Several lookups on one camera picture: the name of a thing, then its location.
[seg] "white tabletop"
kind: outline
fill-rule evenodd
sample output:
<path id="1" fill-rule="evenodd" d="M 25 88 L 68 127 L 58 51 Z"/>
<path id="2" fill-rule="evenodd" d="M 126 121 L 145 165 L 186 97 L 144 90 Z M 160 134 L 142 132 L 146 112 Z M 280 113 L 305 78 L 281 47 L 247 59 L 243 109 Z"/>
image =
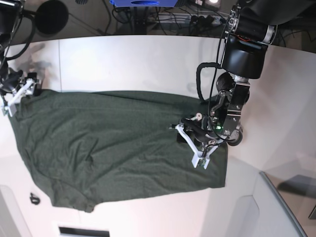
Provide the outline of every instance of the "white tabletop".
<path id="1" fill-rule="evenodd" d="M 175 36 L 53 40 L 31 44 L 11 66 L 38 72 L 44 88 L 62 92 L 145 90 L 197 98 L 196 68 L 202 62 L 215 61 L 217 44 L 217 39 Z M 12 47 L 10 54 L 21 48 Z M 39 222 L 43 229 L 51 228 L 51 220 L 57 223 L 55 231 L 57 225 L 84 225 L 110 229 L 111 236 L 117 237 L 127 233 L 138 237 L 207 236 L 209 230 L 214 236 L 224 236 L 228 222 L 223 220 L 231 215 L 238 197 L 252 194 L 258 170 L 267 170 L 284 180 L 304 170 L 315 170 L 311 158 L 316 153 L 315 60 L 312 53 L 269 47 L 262 76 L 251 80 L 250 99 L 242 111 L 244 140 L 229 148 L 224 189 L 103 203 L 92 214 L 53 208 L 23 166 L 7 118 L 0 118 L 0 162 L 14 165 L 16 176 L 8 181 L 5 176 L 12 176 L 12 172 L 2 170 L 0 185 L 13 189 L 35 237 L 42 235 Z M 205 98 L 213 72 L 203 69 L 201 74 Z M 292 164 L 290 171 L 283 168 L 288 163 Z M 23 174 L 23 187 L 19 174 Z M 41 208 L 30 205 L 25 198 L 30 190 L 43 197 Z M 219 209 L 220 202 L 225 205 Z M 54 213 L 52 219 L 43 211 Z M 32 221 L 31 216 L 41 218 Z"/>

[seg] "blue object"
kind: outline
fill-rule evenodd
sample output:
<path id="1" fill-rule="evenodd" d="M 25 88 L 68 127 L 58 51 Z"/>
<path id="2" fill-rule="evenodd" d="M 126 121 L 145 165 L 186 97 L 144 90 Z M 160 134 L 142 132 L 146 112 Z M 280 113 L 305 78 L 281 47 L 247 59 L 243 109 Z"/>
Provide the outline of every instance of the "blue object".
<path id="1" fill-rule="evenodd" d="M 110 0 L 116 7 L 126 6 L 163 6 L 174 7 L 178 0 Z"/>

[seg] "dark green cloth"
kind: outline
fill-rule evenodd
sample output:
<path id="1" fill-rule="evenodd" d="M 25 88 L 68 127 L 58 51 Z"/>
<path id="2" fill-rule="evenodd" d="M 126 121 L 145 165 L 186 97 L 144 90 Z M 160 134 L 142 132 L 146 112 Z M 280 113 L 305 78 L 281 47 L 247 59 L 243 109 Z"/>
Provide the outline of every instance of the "dark green cloth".
<path id="1" fill-rule="evenodd" d="M 10 119 L 19 153 L 53 206 L 91 212 L 106 201 L 225 185 L 227 146 L 193 168 L 193 152 L 168 129 L 206 112 L 194 98 L 140 91 L 23 98 Z"/>

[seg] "cable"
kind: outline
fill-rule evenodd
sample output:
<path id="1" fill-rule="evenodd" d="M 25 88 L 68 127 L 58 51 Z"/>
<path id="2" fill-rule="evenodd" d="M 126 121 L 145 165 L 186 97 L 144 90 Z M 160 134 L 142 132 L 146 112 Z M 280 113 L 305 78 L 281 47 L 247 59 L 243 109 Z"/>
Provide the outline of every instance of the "cable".
<path id="1" fill-rule="evenodd" d="M 203 30 L 203 31 L 200 31 L 200 33 L 209 32 L 210 30 L 217 29 L 217 28 L 219 28 L 219 27 L 221 27 L 221 26 L 222 26 L 222 24 L 221 24 L 221 25 L 214 26 L 214 27 L 211 27 L 211 28 L 208 28 L 208 29 L 205 29 L 205 30 Z"/>
<path id="2" fill-rule="evenodd" d="M 286 48 L 285 39 L 284 39 L 284 37 L 283 37 L 283 35 L 282 35 L 281 31 L 279 31 L 279 34 L 280 34 L 281 39 L 282 39 L 282 41 L 283 41 L 284 47 Z"/>
<path id="3" fill-rule="evenodd" d="M 113 16 L 114 19 L 116 19 L 116 21 L 120 22 L 121 24 L 128 24 L 128 23 L 129 23 L 129 21 L 130 21 L 129 18 L 127 18 L 127 21 L 126 21 L 126 22 L 118 20 L 118 19 L 115 17 L 114 12 L 116 12 L 116 11 L 115 11 L 114 9 L 112 9 L 112 16 Z"/>
<path id="4" fill-rule="evenodd" d="M 201 104 L 206 102 L 201 91 L 201 71 L 203 68 L 221 68 L 221 65 L 219 65 L 218 63 L 201 63 L 197 67 L 197 94 Z"/>
<path id="5" fill-rule="evenodd" d="M 103 5 L 105 6 L 105 8 L 106 8 L 106 10 L 107 10 L 107 13 L 108 13 L 108 16 L 109 16 L 109 22 L 108 22 L 107 27 L 105 28 L 105 32 L 104 32 L 104 35 L 106 36 L 107 33 L 108 33 L 108 30 L 109 30 L 109 27 L 110 27 L 110 25 L 111 25 L 112 17 L 111 17 L 110 10 L 109 10 L 109 8 L 108 8 L 108 6 L 107 6 L 105 0 L 102 0 L 102 3 L 103 3 Z"/>
<path id="6" fill-rule="evenodd" d="M 285 36 L 283 36 L 283 38 L 286 38 L 286 37 L 288 37 L 288 36 L 290 36 L 290 35 L 294 35 L 294 34 L 300 33 L 300 32 L 307 32 L 307 31 L 306 31 L 306 30 L 300 30 L 300 31 L 291 32 L 291 33 L 286 34 Z"/>
<path id="7" fill-rule="evenodd" d="M 129 27 L 130 27 L 130 32 L 133 34 L 133 24 L 132 24 L 131 19 L 132 19 L 132 15 L 130 13 L 130 18 L 129 18 L 128 24 L 129 24 Z"/>
<path id="8" fill-rule="evenodd" d="M 189 20 L 189 18 L 184 18 L 184 17 L 177 17 L 176 19 Z M 169 21 L 169 20 L 174 20 L 174 18 L 162 19 L 162 20 L 160 20 L 160 21 Z"/>
<path id="9" fill-rule="evenodd" d="M 160 27 L 161 27 L 162 31 L 164 32 L 164 34 L 167 35 L 166 31 L 164 31 L 164 29 L 163 29 L 163 27 L 162 27 L 162 25 L 161 25 L 161 22 L 160 22 L 160 19 L 159 19 L 159 12 L 158 12 L 157 7 L 156 7 L 156 13 L 157 13 L 157 16 L 156 16 L 156 17 L 157 17 L 157 19 L 158 19 L 158 21 L 159 21 Z"/>
<path id="10" fill-rule="evenodd" d="M 217 47 L 217 54 L 216 54 L 216 63 L 218 63 L 219 51 L 220 51 L 220 48 L 221 48 L 221 42 L 222 42 L 222 38 L 223 38 L 223 35 L 224 35 L 224 32 L 225 32 L 225 29 L 226 29 L 226 26 L 227 26 L 228 22 L 229 22 L 229 18 L 227 19 L 227 21 L 226 21 L 226 23 L 225 23 L 225 26 L 224 26 L 224 28 L 223 28 L 221 37 L 219 38 L 218 47 Z M 216 74 L 217 74 L 217 67 L 215 68 L 214 77 L 213 77 L 212 86 L 211 86 L 211 92 L 210 92 L 209 100 L 208 100 L 208 121 L 209 121 L 209 125 L 211 126 L 211 129 L 212 129 L 213 133 L 215 134 L 215 136 L 216 136 L 217 138 L 223 140 L 223 142 L 231 142 L 231 141 L 233 141 L 233 140 L 222 138 L 222 137 L 220 137 L 220 136 L 215 132 L 215 129 L 214 129 L 214 126 L 213 126 L 213 122 L 212 122 L 211 116 L 210 116 L 210 111 L 211 111 L 211 98 L 212 98 L 214 83 L 215 83 L 215 79 L 216 79 Z"/>
<path id="11" fill-rule="evenodd" d="M 184 11 L 184 12 L 186 12 L 186 13 L 188 13 L 191 17 L 192 17 L 192 14 L 191 13 L 189 13 L 187 10 L 185 10 L 185 9 L 182 9 L 182 8 L 178 8 L 179 10 L 181 10 L 181 11 Z"/>
<path id="12" fill-rule="evenodd" d="M 311 37 L 311 34 L 309 31 L 306 31 L 307 35 L 308 35 L 308 38 L 310 38 L 310 42 L 312 42 L 312 37 Z"/>
<path id="13" fill-rule="evenodd" d="M 1 65 L 0 65 L 0 70 L 1 70 L 1 68 L 3 67 L 5 61 L 7 60 L 6 56 L 7 56 L 8 52 L 9 52 L 9 49 L 10 49 L 10 46 L 11 46 L 11 42 L 12 42 L 13 38 L 15 37 L 15 35 L 16 35 L 18 29 L 20 28 L 21 23 L 22 23 L 22 17 L 21 17 L 21 19 L 20 19 L 20 22 L 19 22 L 18 26 L 15 28 L 15 31 L 14 31 L 14 33 L 12 34 L 12 37 L 10 38 L 10 41 L 9 41 L 9 44 L 8 44 L 6 53 L 4 54 L 3 60 L 2 60 Z"/>
<path id="14" fill-rule="evenodd" d="M 182 29 L 181 25 L 180 25 L 180 24 L 178 24 L 178 22 L 177 22 L 177 18 L 176 18 L 176 16 L 175 16 L 175 14 L 173 14 L 172 12 L 167 11 L 167 10 L 164 10 L 164 12 L 167 12 L 167 13 L 169 13 L 169 14 L 172 14 L 172 15 L 173 15 L 173 17 L 174 17 L 174 21 L 176 22 L 176 24 L 177 24 L 177 26 L 178 26 L 179 30 L 180 30 L 180 29 Z"/>
<path id="15" fill-rule="evenodd" d="M 96 29 L 96 28 L 90 26 L 89 24 L 87 24 L 87 23 L 85 23 L 84 21 L 80 20 L 80 19 L 79 19 L 78 17 L 76 17 L 75 15 L 73 15 L 73 14 L 71 14 L 71 13 L 69 13 L 69 15 L 72 16 L 73 18 L 75 18 L 77 21 L 81 22 L 82 24 L 86 25 L 88 28 L 93 29 L 94 31 L 98 32 L 99 34 L 101 33 L 99 29 Z M 86 29 L 86 30 L 89 31 L 91 34 L 93 34 L 93 35 L 95 35 L 95 36 L 99 36 L 99 35 L 95 34 L 94 32 L 92 32 L 91 30 L 89 30 L 88 28 L 86 28 L 86 27 L 80 25 L 79 23 L 77 23 L 77 22 L 75 22 L 75 21 L 73 21 L 73 20 L 71 20 L 71 21 L 72 21 L 73 23 L 75 23 L 76 25 L 78 25 L 78 26 L 80 26 L 80 27 Z"/>
<path id="16" fill-rule="evenodd" d="M 17 53 L 16 55 L 12 56 L 12 57 L 7 57 L 6 60 L 10 61 L 10 60 L 14 60 L 17 59 L 18 57 L 20 57 L 26 50 L 27 48 L 30 46 L 30 43 L 35 35 L 35 31 L 36 31 L 36 26 L 35 26 L 35 19 L 33 16 L 31 16 L 30 14 L 23 14 L 23 17 L 30 19 L 30 21 L 32 22 L 32 30 L 30 35 L 28 36 L 28 38 L 26 39 L 26 43 L 25 46 L 23 47 L 23 49 Z"/>
<path id="17" fill-rule="evenodd" d="M 244 41 L 244 42 L 250 41 L 249 39 L 244 39 L 244 38 L 242 38 L 242 37 L 240 37 L 240 36 L 238 36 L 238 35 L 236 35 L 236 36 L 237 36 L 238 39 L 240 39 L 240 40 L 242 40 L 242 41 Z"/>

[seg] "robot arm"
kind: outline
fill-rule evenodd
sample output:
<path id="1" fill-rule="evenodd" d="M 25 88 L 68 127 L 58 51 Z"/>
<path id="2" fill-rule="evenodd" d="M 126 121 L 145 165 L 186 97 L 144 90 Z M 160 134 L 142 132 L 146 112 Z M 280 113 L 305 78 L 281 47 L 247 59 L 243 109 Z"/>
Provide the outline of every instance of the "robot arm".
<path id="1" fill-rule="evenodd" d="M 33 95 L 37 85 L 40 83 L 37 80 L 36 73 L 29 73 L 27 77 L 23 77 L 22 71 L 13 71 L 7 63 L 8 60 L 19 57 L 28 47 L 27 43 L 19 54 L 10 58 L 6 56 L 21 18 L 25 16 L 33 22 L 31 15 L 23 13 L 23 3 L 24 1 L 22 0 L 0 1 L 0 107 L 4 115 L 9 114 L 10 116 L 13 116 L 16 112 L 15 103 L 18 103 L 20 97 Z M 34 33 L 35 29 L 33 26 L 31 37 L 33 37 Z M 13 97 L 6 101 L 6 94 L 12 94 Z"/>
<path id="2" fill-rule="evenodd" d="M 271 0 L 253 0 L 248 3 L 240 0 L 233 6 L 223 30 L 225 50 L 221 63 L 202 63 L 197 69 L 197 91 L 202 103 L 205 101 L 200 91 L 201 69 L 215 67 L 215 73 L 217 69 L 226 71 L 217 79 L 217 98 L 208 102 L 206 115 L 200 115 L 199 119 L 183 118 L 178 126 L 174 126 L 178 131 L 179 127 L 185 131 L 179 131 L 179 135 L 186 141 L 189 132 L 193 132 L 193 139 L 202 147 L 199 152 L 195 151 L 198 150 L 196 147 L 192 149 L 195 154 L 192 160 L 194 167 L 198 156 L 198 164 L 206 169 L 209 155 L 223 142 L 231 146 L 241 142 L 241 110 L 249 99 L 249 80 L 261 76 L 266 51 L 277 34 L 277 24 L 293 19 L 311 4 L 313 2 L 309 0 L 278 0 L 277 3 L 276 0 L 273 3 Z"/>

